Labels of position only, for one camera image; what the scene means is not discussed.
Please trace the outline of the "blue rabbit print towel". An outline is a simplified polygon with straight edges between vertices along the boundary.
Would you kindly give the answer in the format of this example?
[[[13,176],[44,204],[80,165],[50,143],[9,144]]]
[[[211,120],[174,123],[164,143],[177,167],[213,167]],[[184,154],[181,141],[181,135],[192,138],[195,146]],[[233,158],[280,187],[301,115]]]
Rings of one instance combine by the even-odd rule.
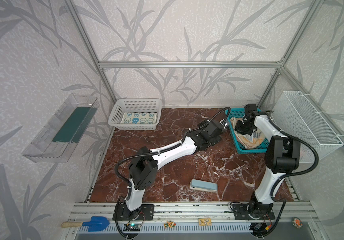
[[[238,120],[242,120],[242,119],[241,118],[237,119],[235,117],[231,118],[231,124],[232,124],[233,130]],[[237,133],[235,130],[234,130],[234,134],[242,150],[256,149],[266,140],[266,136],[260,129],[257,129],[256,131],[254,131],[252,136],[241,135]]]

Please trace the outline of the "teal perforated plastic basket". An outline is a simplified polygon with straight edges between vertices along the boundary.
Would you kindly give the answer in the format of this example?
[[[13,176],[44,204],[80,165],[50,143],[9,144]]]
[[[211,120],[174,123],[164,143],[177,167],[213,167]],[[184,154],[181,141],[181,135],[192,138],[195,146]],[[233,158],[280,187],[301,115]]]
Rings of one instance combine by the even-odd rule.
[[[244,108],[232,108],[227,118],[227,124],[239,154],[259,154],[267,151],[269,140],[260,130],[253,132],[251,137],[245,137],[235,131],[237,120],[245,116]]]

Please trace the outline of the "blue bunny pattern towel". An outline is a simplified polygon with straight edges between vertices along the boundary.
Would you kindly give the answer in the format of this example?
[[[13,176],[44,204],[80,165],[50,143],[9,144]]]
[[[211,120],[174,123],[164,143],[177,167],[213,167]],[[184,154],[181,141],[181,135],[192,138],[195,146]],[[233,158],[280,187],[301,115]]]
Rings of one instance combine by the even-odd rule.
[[[124,113],[121,124],[152,125],[157,120],[157,113]]]

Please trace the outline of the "white perforated plastic basket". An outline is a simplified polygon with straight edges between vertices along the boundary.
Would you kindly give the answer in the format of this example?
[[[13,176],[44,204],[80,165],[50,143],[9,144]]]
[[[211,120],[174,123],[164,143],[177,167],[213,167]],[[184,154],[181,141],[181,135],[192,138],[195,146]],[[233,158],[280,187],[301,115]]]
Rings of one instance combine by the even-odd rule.
[[[119,99],[108,124],[119,130],[155,130],[161,117],[160,99]]]

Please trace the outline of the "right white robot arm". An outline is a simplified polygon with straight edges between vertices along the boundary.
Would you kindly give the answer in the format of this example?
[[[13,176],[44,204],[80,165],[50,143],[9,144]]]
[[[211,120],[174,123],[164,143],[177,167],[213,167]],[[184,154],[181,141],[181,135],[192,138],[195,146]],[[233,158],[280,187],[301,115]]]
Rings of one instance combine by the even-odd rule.
[[[285,178],[299,176],[313,171],[319,163],[319,154],[309,143],[282,130],[271,118],[271,112],[258,111],[257,105],[245,106],[245,116],[238,120],[235,130],[240,134],[252,134],[261,130],[269,145],[265,153],[266,171],[262,182],[247,204],[230,204],[235,219],[260,220],[273,214],[274,203],[286,199],[276,199],[276,194]],[[295,173],[300,164],[301,145],[307,147],[314,156],[314,163],[306,170]]]

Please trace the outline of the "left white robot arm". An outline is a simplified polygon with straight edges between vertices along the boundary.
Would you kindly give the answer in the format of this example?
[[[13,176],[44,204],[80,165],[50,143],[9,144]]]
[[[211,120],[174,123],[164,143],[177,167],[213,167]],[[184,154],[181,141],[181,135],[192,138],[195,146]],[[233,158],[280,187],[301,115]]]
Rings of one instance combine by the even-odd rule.
[[[230,113],[231,108],[225,107],[199,123],[197,128],[186,130],[181,140],[155,149],[143,147],[136,155],[120,160],[114,172],[127,184],[128,192],[126,197],[118,198],[113,220],[130,222],[137,219],[145,190],[154,183],[157,172],[179,158],[205,151],[219,143]]]

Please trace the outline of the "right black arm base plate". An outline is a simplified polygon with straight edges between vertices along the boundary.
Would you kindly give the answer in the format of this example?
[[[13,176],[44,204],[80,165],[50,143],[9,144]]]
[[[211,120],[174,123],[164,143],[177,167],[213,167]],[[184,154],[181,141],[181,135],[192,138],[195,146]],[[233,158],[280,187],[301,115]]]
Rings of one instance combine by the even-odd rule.
[[[231,210],[234,213],[235,220],[274,220],[275,214],[273,211],[273,204],[241,204],[232,203]]]

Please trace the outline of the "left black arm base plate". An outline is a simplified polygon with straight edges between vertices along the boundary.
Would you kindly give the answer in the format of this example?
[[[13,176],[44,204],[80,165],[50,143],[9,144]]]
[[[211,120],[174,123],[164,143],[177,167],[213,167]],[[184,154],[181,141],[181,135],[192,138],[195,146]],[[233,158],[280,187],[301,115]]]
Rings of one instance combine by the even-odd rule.
[[[143,204],[140,208],[130,211],[126,204],[118,204],[113,213],[114,221],[152,221],[154,214],[153,204]]]

